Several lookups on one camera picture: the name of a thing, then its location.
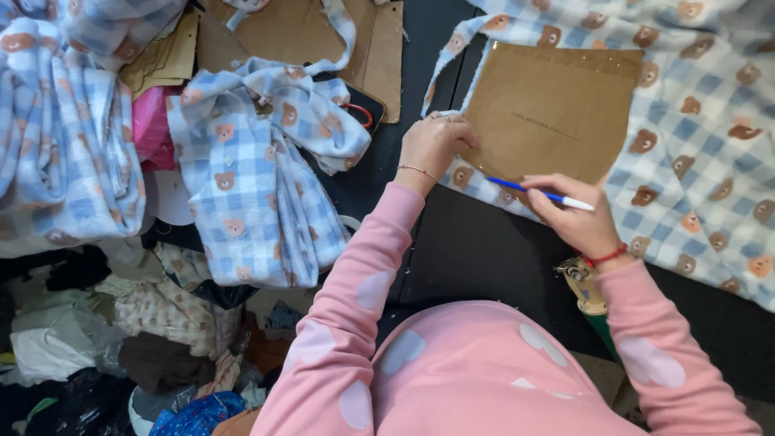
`blue plaid fabric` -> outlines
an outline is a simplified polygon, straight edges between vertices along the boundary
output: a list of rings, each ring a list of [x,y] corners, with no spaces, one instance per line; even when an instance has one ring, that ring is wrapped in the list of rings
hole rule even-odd
[[[655,265],[775,311],[775,4],[469,2],[488,15],[455,28],[422,115],[439,72],[477,32],[545,48],[643,49],[628,136],[604,185],[622,240]],[[462,159],[440,183],[537,220]]]
[[[177,19],[185,4],[185,0],[0,0],[0,29],[19,17],[51,22],[59,27],[57,39],[117,71]]]
[[[145,208],[132,92],[55,25],[0,32],[0,257],[137,233]]]
[[[252,58],[234,72],[203,71],[168,100],[191,211],[220,285],[312,287],[350,238],[294,145],[333,173],[355,165],[370,143],[339,107],[350,97],[344,82],[312,81],[346,65],[355,41],[341,0],[323,3],[347,41],[338,62],[298,67]],[[256,117],[254,99],[274,107],[267,119]]]

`brown fabric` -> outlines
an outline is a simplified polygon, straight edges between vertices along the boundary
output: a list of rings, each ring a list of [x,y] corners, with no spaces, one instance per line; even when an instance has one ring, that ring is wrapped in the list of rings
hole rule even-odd
[[[250,332],[245,358],[254,364],[261,374],[267,374],[272,369],[282,366],[291,342],[285,339],[267,340],[267,335],[256,325],[256,315],[252,312],[246,312],[245,315],[245,328]]]
[[[253,424],[256,423],[261,406],[245,410],[241,414],[229,418],[218,424],[218,427],[212,432],[212,436],[248,436]]]
[[[215,363],[194,357],[191,346],[140,332],[128,337],[119,351],[119,366],[143,390],[165,393],[180,386],[203,386],[215,378]]]

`blue pen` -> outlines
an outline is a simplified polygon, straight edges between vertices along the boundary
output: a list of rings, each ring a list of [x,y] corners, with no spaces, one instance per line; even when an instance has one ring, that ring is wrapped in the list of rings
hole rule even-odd
[[[493,182],[493,183],[498,183],[499,185],[506,186],[508,188],[517,189],[517,190],[522,191],[522,192],[527,192],[528,191],[527,189],[523,188],[522,185],[520,185],[519,183],[507,182],[507,181],[501,180],[501,179],[499,179],[497,177],[488,177],[487,180],[489,180],[490,182]],[[549,192],[544,192],[544,191],[541,191],[541,192],[543,192],[543,195],[549,197],[550,200],[556,201],[558,203],[562,203],[565,206],[570,206],[570,207],[574,207],[576,209],[589,210],[591,212],[594,212],[594,207],[586,204],[585,202],[582,202],[582,201],[579,201],[579,200],[576,200],[576,199],[572,199],[572,198],[566,197],[566,196],[558,196],[558,195],[555,195],[555,194],[552,194],[552,193],[549,193]]]

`sleeve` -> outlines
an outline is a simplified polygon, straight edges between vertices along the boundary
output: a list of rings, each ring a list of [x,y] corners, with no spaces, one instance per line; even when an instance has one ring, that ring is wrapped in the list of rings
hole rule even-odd
[[[603,274],[597,284],[653,434],[762,434],[642,261]]]
[[[377,320],[425,200],[388,183],[296,327],[250,436],[374,434],[369,386]]]

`thin bracelet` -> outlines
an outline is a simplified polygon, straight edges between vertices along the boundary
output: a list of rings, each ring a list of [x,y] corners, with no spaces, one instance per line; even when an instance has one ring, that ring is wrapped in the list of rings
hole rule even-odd
[[[616,251],[614,251],[613,253],[610,253],[608,255],[605,255],[602,258],[590,259],[590,258],[588,258],[587,256],[584,256],[584,255],[581,255],[581,258],[583,258],[592,268],[595,268],[599,264],[601,264],[601,263],[603,263],[605,261],[610,261],[611,259],[616,259],[619,256],[621,256],[622,254],[627,252],[627,247],[628,247],[627,244],[625,244],[624,242],[621,242],[621,241],[619,241],[619,243],[621,245],[619,246],[619,248],[616,249]]]
[[[437,179],[436,177],[433,177],[433,174],[431,174],[431,173],[427,172],[426,170],[421,170],[420,168],[417,168],[417,167],[412,167],[412,166],[410,166],[410,165],[399,165],[399,166],[398,166],[398,169],[400,170],[401,168],[410,168],[410,169],[413,169],[413,170],[416,170],[416,171],[420,171],[420,172],[421,172],[421,173],[423,173],[424,175],[428,175],[428,176],[430,176],[430,177],[431,177],[433,180],[436,180],[436,183],[439,183],[439,179]]]

